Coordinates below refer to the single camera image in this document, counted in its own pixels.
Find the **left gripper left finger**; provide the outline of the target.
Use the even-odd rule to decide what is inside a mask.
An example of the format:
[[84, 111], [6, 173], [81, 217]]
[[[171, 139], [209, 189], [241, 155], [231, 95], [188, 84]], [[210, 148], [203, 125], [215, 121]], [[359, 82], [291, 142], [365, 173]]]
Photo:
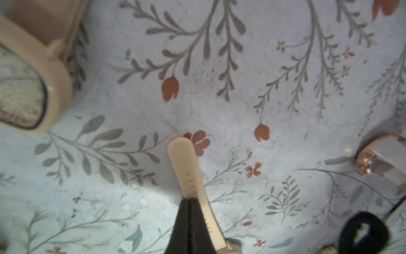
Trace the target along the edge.
[[190, 200], [180, 202], [173, 231], [165, 254], [190, 254]]

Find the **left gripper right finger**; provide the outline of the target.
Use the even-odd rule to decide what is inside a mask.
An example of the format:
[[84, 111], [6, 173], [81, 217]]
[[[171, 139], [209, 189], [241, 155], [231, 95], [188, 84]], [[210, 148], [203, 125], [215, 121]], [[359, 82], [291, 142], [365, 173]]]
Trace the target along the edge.
[[190, 253], [216, 254], [197, 199], [190, 200]]

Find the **beige watch long diagonal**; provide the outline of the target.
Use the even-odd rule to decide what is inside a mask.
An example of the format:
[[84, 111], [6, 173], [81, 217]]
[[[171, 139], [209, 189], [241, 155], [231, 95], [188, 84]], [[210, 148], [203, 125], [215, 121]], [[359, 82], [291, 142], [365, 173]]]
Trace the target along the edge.
[[217, 254], [241, 254], [241, 247], [223, 236], [211, 210], [195, 148], [191, 140], [180, 137], [168, 146], [174, 172], [181, 187], [183, 199], [197, 199], [203, 212], [211, 242]]

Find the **green cleaning cloth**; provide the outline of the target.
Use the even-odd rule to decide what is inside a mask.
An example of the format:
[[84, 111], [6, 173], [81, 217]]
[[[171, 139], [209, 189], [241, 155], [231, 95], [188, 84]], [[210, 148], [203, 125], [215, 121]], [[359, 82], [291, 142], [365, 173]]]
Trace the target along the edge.
[[406, 198], [400, 201], [383, 217], [370, 212], [358, 212], [343, 227], [339, 236], [339, 254], [380, 254], [386, 251], [392, 241], [393, 230], [403, 211]]

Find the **rose gold small watch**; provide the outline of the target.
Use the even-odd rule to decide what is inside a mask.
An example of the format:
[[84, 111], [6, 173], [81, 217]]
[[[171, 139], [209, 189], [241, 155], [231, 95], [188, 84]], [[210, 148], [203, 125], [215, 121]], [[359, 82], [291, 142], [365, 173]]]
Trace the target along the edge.
[[390, 134], [373, 140], [357, 154], [355, 165], [360, 175], [379, 175], [397, 186], [401, 193], [406, 192], [405, 137]]

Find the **beige watch top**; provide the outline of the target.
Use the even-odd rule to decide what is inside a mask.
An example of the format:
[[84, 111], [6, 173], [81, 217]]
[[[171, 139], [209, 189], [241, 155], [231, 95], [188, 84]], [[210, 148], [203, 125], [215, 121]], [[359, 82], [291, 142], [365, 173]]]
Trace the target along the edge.
[[73, 97], [68, 56], [87, 1], [1, 2], [1, 124], [45, 133]]

